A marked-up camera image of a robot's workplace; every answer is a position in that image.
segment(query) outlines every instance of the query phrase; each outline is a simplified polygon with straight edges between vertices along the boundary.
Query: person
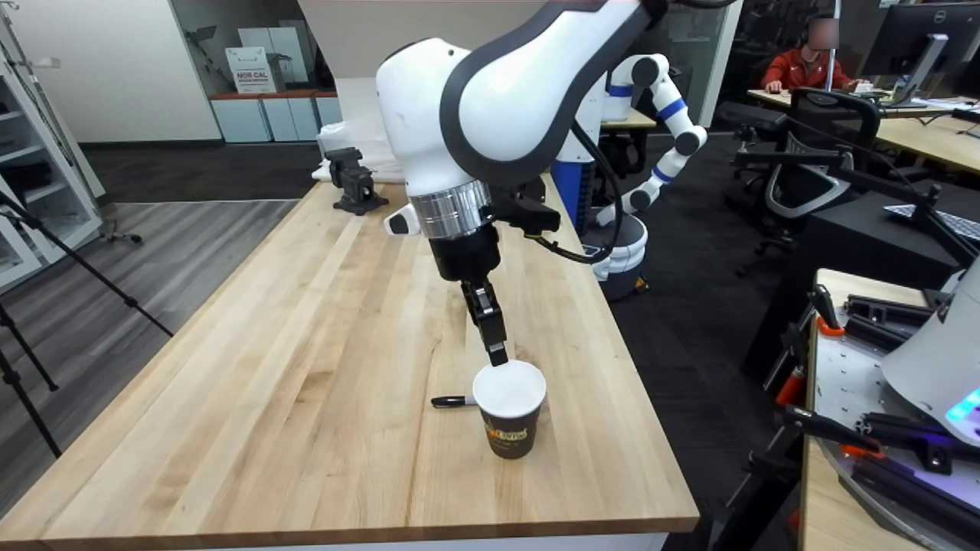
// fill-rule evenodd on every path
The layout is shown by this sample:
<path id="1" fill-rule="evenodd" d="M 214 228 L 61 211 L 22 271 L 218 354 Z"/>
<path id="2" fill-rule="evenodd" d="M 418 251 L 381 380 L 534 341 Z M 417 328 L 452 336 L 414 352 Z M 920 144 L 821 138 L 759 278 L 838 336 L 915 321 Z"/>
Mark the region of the person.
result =
<path id="1" fill-rule="evenodd" d="M 834 40 L 834 16 L 821 13 L 804 21 L 804 44 L 774 54 L 767 67 L 764 88 L 779 95 L 783 88 L 823 88 L 826 85 L 826 59 Z M 851 92 L 851 81 L 841 65 L 834 65 L 834 88 Z"/>

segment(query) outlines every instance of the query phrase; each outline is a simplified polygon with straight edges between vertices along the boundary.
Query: cabinet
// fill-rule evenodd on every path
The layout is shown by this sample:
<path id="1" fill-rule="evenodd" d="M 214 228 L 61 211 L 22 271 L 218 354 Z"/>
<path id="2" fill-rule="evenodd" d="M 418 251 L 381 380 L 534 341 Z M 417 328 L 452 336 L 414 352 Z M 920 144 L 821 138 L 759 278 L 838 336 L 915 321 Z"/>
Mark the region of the cabinet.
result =
<path id="1" fill-rule="evenodd" d="M 37 88 L 25 88 L 14 69 L 0 51 L 0 194 L 44 220 L 66 249 L 81 249 L 95 239 L 100 218 L 88 197 L 81 169 L 65 157 L 59 131 L 44 115 Z M 39 230 L 22 224 L 22 218 L 0 204 L 0 292 L 31 278 L 44 266 L 61 261 L 65 251 Z"/>
<path id="2" fill-rule="evenodd" d="M 335 92 L 284 88 L 271 95 L 211 95 L 224 142 L 314 142 L 322 127 L 339 122 Z"/>

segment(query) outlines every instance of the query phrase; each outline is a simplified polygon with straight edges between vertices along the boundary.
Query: tripod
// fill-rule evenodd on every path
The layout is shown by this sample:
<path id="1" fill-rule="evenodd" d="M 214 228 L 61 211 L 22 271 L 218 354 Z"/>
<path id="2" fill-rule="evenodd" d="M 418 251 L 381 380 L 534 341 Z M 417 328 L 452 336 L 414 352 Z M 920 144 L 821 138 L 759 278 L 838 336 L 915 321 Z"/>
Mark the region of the tripod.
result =
<path id="1" fill-rule="evenodd" d="M 55 380 L 44 369 L 39 357 L 33 354 L 33 350 L 28 346 L 28 341 L 22 336 L 17 323 L 10 318 L 10 312 L 0 306 L 0 323 L 10 328 L 10 335 L 22 343 L 22 350 L 28 352 L 28 357 L 33 360 L 37 372 L 44 376 L 44 383 L 49 386 L 49 392 L 55 392 Z M 0 352 L 0 376 L 4 383 L 22 399 L 28 415 L 33 419 L 37 431 L 44 435 L 44 442 L 53 447 L 55 457 L 61 457 L 59 442 L 53 439 L 49 426 L 39 419 L 31 395 L 22 386 L 22 372 L 10 364 L 10 357 Z"/>
<path id="2" fill-rule="evenodd" d="M 85 271 L 92 271 L 104 287 L 111 287 L 128 309 L 141 312 L 151 323 L 155 323 L 166 336 L 176 336 L 158 318 L 153 318 L 134 297 L 128 297 L 119 284 L 114 284 L 108 274 L 100 274 L 82 253 L 77 253 L 74 249 L 66 249 L 49 228 L 44 228 L 39 218 L 33 218 L 31 211 L 25 211 L 14 198 L 10 198 L 5 194 L 0 194 L 0 208 L 10 208 L 10 213 L 14 213 L 14 224 L 28 224 L 31 230 L 37 230 L 39 235 L 45 235 L 55 249 L 65 251 L 65 256 L 71 256 L 74 263 L 81 263 Z"/>

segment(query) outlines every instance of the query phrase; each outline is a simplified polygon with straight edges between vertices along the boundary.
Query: wall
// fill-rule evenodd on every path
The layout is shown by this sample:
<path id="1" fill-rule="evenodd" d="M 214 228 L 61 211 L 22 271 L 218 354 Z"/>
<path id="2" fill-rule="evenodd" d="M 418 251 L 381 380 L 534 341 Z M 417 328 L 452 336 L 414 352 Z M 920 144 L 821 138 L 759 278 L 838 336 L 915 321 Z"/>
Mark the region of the wall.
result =
<path id="1" fill-rule="evenodd" d="M 77 142 L 218 142 L 168 0 L 12 0 L 12 31 Z"/>
<path id="2" fill-rule="evenodd" d="M 181 31 L 199 31 L 214 25 L 214 37 L 201 40 L 201 48 L 214 61 L 191 48 L 191 59 L 201 75 L 209 95 L 231 92 L 231 67 L 224 48 L 243 45 L 239 27 L 271 27 L 284 18 L 302 18 L 297 3 L 282 0 L 170 0 Z"/>
<path id="3" fill-rule="evenodd" d="M 665 21 L 650 31 L 647 51 L 672 61 L 672 75 L 684 92 L 697 127 L 710 127 L 728 65 L 740 0 L 725 8 L 672 5 Z"/>
<path id="4" fill-rule="evenodd" d="M 375 69 L 418 37 L 475 48 L 531 18 L 542 0 L 299 0 L 324 51 L 344 111 L 347 138 L 377 182 L 400 177 L 381 122 Z"/>

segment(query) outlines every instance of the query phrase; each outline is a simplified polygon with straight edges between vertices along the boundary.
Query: computer monitor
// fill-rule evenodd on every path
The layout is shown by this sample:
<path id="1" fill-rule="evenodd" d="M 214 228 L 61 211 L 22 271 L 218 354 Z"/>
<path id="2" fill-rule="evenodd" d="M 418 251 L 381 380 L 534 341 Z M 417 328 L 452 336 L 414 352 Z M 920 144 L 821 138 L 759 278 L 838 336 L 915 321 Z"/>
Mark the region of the computer monitor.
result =
<path id="1" fill-rule="evenodd" d="M 890 5 L 880 37 L 864 59 L 864 81 L 898 81 L 914 74 L 931 35 L 947 35 L 947 45 L 931 74 L 942 85 L 955 82 L 973 54 L 980 35 L 980 3 L 915 3 Z"/>
<path id="2" fill-rule="evenodd" d="M 973 51 L 973 61 L 961 69 L 951 92 L 980 99 L 980 51 Z"/>

